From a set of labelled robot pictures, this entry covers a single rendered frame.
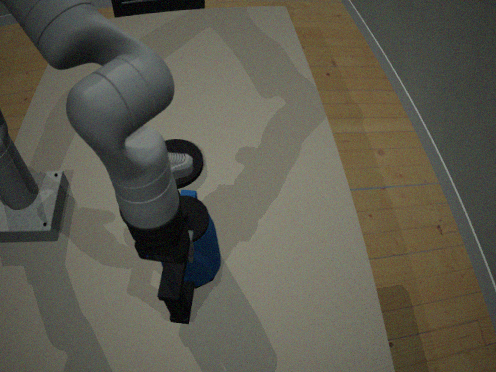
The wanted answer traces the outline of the black round disc with centre stud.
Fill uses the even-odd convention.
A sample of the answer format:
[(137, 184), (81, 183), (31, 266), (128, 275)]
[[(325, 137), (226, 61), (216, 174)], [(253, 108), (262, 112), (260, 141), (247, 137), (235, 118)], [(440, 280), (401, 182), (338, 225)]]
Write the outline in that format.
[(192, 142), (182, 139), (170, 139), (165, 141), (167, 151), (171, 153), (189, 154), (193, 157), (193, 172), (186, 177), (176, 179), (177, 189), (186, 187), (193, 183), (203, 170), (203, 155), (201, 150)]

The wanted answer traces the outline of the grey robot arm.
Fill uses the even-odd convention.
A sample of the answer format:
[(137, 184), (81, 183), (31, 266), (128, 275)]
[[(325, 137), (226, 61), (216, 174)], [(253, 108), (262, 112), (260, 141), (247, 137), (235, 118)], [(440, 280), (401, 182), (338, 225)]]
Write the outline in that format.
[[(156, 129), (143, 125), (174, 97), (164, 60), (101, 15), (90, 0), (0, 1), (53, 68), (102, 65), (71, 88), (68, 120), (100, 158), (121, 198), (145, 202), (162, 194), (172, 178), (167, 147)], [(37, 195), (38, 185), (0, 109), (0, 200), (22, 210)]]

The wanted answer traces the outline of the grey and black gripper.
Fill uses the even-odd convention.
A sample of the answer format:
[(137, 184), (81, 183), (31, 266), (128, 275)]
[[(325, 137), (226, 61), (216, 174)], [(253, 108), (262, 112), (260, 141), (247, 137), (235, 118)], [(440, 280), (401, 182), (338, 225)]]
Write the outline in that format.
[(193, 158), (188, 154), (171, 152), (168, 156), (172, 178), (162, 194), (149, 201), (130, 202), (115, 192), (116, 200), (141, 259), (174, 264), (184, 264), (189, 260), (193, 263), (194, 232), (184, 227), (182, 200), (175, 182), (192, 173)]

